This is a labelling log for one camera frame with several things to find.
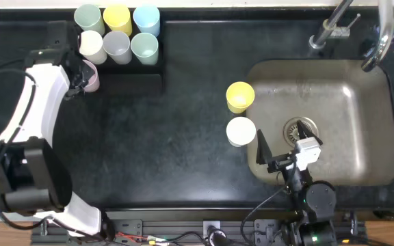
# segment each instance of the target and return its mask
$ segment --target pink cup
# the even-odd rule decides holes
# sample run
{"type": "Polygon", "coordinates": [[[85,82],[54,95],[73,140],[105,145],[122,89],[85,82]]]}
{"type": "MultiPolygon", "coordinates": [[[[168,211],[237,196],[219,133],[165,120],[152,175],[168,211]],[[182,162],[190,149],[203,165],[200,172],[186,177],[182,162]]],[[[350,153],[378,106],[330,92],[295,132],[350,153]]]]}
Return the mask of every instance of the pink cup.
{"type": "Polygon", "coordinates": [[[99,74],[96,71],[95,65],[88,61],[88,60],[83,60],[89,67],[91,67],[95,74],[90,77],[89,83],[87,86],[84,87],[85,92],[95,92],[99,87],[100,87],[100,79],[99,79],[99,74]]]}

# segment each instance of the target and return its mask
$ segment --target stainless steel sink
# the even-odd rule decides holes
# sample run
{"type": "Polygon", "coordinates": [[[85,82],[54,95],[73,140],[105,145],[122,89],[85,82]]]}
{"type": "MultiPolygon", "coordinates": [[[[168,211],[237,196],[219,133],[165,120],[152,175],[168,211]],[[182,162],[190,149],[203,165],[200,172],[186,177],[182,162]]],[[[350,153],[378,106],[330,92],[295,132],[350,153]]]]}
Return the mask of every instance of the stainless steel sink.
{"type": "MultiPolygon", "coordinates": [[[[247,117],[261,129],[273,155],[293,149],[296,120],[324,142],[319,161],[308,166],[314,180],[334,185],[386,185],[394,179],[394,118],[389,82],[380,68],[362,61],[263,61],[248,82],[255,100],[247,117]]],[[[259,179],[276,184],[276,174],[256,164],[257,139],[248,163],[259,179]]]]}

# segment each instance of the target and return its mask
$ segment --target faucet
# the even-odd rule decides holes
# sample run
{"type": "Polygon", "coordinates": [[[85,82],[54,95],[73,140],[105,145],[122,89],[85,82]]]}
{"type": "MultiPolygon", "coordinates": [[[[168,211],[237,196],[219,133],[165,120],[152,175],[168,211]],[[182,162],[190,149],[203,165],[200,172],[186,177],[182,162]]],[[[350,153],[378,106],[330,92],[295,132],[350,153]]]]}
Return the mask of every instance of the faucet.
{"type": "MultiPolygon", "coordinates": [[[[309,39],[309,45],[313,49],[322,49],[325,47],[328,38],[347,38],[350,35],[350,27],[360,17],[357,17],[350,23],[348,27],[337,27],[337,22],[341,19],[344,12],[349,8],[353,0],[343,0],[334,10],[329,19],[323,22],[317,35],[313,35],[309,39]]],[[[378,0],[378,12],[380,14],[380,36],[376,48],[369,54],[361,65],[361,69],[365,72],[371,71],[378,65],[393,39],[394,19],[393,19],[393,3],[391,0],[378,0]]]]}

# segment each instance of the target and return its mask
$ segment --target countertop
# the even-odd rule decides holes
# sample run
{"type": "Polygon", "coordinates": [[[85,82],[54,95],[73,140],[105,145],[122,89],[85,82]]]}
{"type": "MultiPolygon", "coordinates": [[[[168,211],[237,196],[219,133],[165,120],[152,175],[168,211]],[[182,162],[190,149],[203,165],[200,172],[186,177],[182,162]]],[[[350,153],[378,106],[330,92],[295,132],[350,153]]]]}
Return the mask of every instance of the countertop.
{"type": "MultiPolygon", "coordinates": [[[[0,63],[40,48],[45,21],[70,20],[71,12],[0,12],[0,63]]],[[[74,192],[112,210],[251,207],[264,200],[278,187],[250,172],[246,147],[229,144],[226,125],[235,115],[227,109],[226,89],[266,59],[362,59],[362,43],[374,40],[377,16],[375,9],[352,9],[342,23],[357,12],[362,18],[349,39],[329,40],[322,52],[312,53],[308,39],[330,10],[162,10],[163,95],[86,94],[62,102],[53,148],[74,192]]],[[[394,104],[394,44],[381,67],[394,104]]],[[[0,76],[0,132],[22,80],[0,76]]],[[[289,197],[281,193],[268,206],[290,208],[289,197]]],[[[337,208],[394,209],[394,181],[337,187],[337,208]]]]}

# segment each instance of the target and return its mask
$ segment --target sink drain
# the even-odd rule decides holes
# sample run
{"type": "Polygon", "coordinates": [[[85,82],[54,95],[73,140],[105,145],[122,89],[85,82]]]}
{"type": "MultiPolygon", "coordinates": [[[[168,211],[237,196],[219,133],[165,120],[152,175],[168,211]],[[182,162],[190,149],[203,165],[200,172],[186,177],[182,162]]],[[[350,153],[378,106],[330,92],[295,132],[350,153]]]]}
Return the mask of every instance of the sink drain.
{"type": "Polygon", "coordinates": [[[312,120],[306,117],[292,118],[284,126],[284,138],[291,147],[294,147],[294,144],[300,140],[298,125],[296,124],[298,120],[302,121],[314,135],[319,137],[319,130],[312,120]]]}

